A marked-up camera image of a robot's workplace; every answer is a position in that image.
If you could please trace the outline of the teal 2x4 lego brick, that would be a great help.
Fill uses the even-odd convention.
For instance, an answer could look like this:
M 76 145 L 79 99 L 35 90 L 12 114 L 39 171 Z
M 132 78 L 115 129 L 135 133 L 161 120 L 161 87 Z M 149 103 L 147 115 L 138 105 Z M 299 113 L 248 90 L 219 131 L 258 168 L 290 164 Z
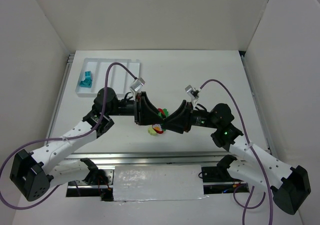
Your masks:
M 91 88 L 92 87 L 92 80 L 91 79 L 85 79 L 80 81 L 79 86 L 81 88 Z

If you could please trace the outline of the teal frog lily lego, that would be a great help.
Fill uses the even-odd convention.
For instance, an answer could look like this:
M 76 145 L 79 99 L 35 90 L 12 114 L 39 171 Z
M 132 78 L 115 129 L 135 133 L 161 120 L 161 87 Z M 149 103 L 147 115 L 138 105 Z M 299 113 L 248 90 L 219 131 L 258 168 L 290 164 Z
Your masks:
M 90 70 L 84 72 L 84 79 L 92 81 L 92 72 Z

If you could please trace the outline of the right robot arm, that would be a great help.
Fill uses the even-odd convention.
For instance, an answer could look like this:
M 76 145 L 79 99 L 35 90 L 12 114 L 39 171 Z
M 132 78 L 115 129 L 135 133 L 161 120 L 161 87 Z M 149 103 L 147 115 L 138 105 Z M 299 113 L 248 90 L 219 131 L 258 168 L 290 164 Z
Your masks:
M 180 134 L 189 132 L 192 126 L 215 129 L 210 135 L 214 144 L 231 153 L 220 161 L 226 173 L 270 192 L 283 212 L 294 215 L 311 193 L 307 170 L 284 163 L 247 142 L 243 132 L 232 124 L 233 120 L 231 109 L 225 103 L 206 111 L 194 110 L 191 102 L 183 101 L 178 110 L 164 120 L 162 127 Z

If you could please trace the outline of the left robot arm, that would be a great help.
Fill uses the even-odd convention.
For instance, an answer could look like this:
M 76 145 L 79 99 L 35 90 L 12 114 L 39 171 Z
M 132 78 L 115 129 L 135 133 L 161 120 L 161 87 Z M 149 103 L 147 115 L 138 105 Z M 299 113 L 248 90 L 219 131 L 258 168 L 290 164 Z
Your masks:
M 89 158 L 68 164 L 61 164 L 61 161 L 105 134 L 114 125 L 111 116 L 134 116 L 135 123 L 140 126 L 161 124 L 165 119 L 165 115 L 149 102 L 145 92 L 119 100 L 112 88 L 100 89 L 91 111 L 70 131 L 41 148 L 31 152 L 22 149 L 15 154 L 10 179 L 26 200 L 33 202 L 49 188 L 71 181 L 108 185 L 106 172 Z

